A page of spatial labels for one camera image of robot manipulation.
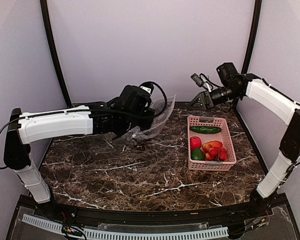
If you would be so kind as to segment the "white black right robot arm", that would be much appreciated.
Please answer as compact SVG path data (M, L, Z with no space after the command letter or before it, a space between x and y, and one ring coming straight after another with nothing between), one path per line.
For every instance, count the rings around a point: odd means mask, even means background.
M271 111L287 127L276 160L255 190L258 196L266 199L285 183L293 169L300 165L300 103L253 73L228 73L221 78L222 87L198 93L190 102L189 108L206 111L230 100L248 97Z

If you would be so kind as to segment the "clear zip top bag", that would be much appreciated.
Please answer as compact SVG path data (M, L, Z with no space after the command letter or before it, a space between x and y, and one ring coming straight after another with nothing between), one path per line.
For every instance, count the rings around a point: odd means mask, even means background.
M164 112L155 117L149 129L141 130L139 126L134 127L128 133L120 137L125 144L136 144L139 142L147 141L158 136L163 130L166 122L171 116L175 107L176 95L167 98L167 106Z

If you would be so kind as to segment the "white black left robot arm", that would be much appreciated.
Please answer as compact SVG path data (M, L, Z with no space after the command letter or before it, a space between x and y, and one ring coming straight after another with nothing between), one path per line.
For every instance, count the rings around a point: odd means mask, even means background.
M30 144L44 139L70 135L113 133L121 137L140 127L148 130L155 110L150 107L154 84L126 85L118 97L108 102L87 103L77 107L42 113L12 111L7 128L3 161L22 180L41 210L57 218L60 206L52 200L48 185L31 158Z

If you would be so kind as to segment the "pink perforated plastic basket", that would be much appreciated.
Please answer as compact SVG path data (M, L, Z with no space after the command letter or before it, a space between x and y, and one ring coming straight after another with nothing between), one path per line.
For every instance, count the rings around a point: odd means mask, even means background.
M188 169L227 172L237 162L224 118L187 117Z

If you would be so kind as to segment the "green cucumber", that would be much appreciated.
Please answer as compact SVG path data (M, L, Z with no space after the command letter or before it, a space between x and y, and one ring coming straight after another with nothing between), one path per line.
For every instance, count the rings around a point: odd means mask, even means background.
M213 135L222 132L222 129L216 126L191 126L189 129L194 133L204 135Z

